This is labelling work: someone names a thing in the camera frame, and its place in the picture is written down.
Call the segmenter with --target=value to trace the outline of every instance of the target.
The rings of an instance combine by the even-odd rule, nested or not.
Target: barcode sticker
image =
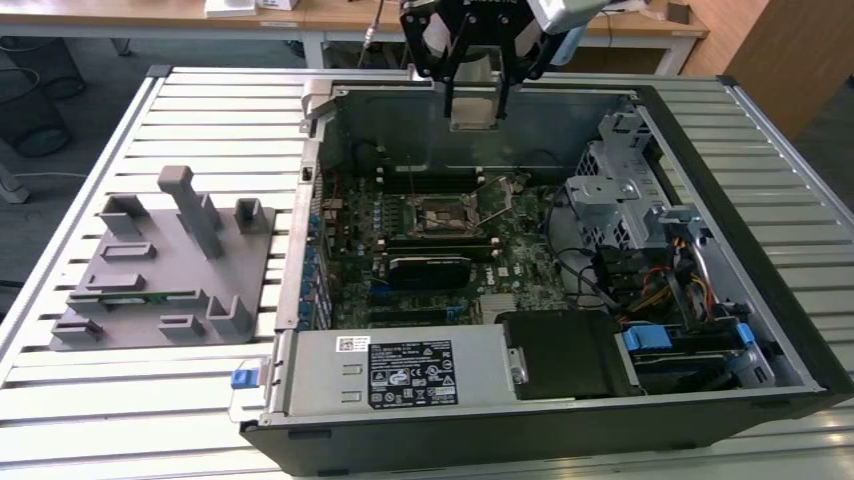
[[[367,352],[371,344],[371,337],[338,337],[335,339],[335,351],[344,352]]]

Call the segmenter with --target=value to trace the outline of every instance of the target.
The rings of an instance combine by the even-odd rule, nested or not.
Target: white object on desk
[[[255,15],[255,0],[205,0],[204,16],[248,17]]]
[[[261,8],[275,8],[276,10],[293,10],[299,0],[256,0]]]

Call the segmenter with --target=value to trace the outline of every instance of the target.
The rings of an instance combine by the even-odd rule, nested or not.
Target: blue latch
[[[630,352],[663,350],[672,347],[663,325],[638,325],[623,332],[623,342]]]
[[[241,390],[244,388],[257,388],[259,376],[260,370],[257,368],[235,370],[233,372],[231,372],[231,388],[233,390]]]
[[[742,337],[742,342],[745,342],[745,346],[749,346],[751,343],[757,341],[757,337],[753,335],[753,330],[750,329],[750,325],[746,323],[739,323],[735,325],[735,331],[738,332],[738,336]]]

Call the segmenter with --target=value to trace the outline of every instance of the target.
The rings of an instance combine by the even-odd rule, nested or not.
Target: warning label
[[[456,405],[451,341],[370,344],[368,392],[375,410]]]

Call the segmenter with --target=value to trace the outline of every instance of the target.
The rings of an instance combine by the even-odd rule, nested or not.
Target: aluminum extrusion table
[[[175,68],[147,78],[0,327],[0,479],[281,479],[228,417],[229,373],[271,353],[310,78],[403,79],[403,73]],[[854,218],[738,87],[708,78],[546,76],[648,83],[691,138],[834,352],[854,371]],[[276,209],[256,342],[236,346],[52,352],[104,225],[109,193],[147,208],[165,164],[227,206],[241,196]],[[682,198],[672,168],[668,174]],[[774,422],[710,448],[459,467],[362,478],[851,478],[854,403]]]

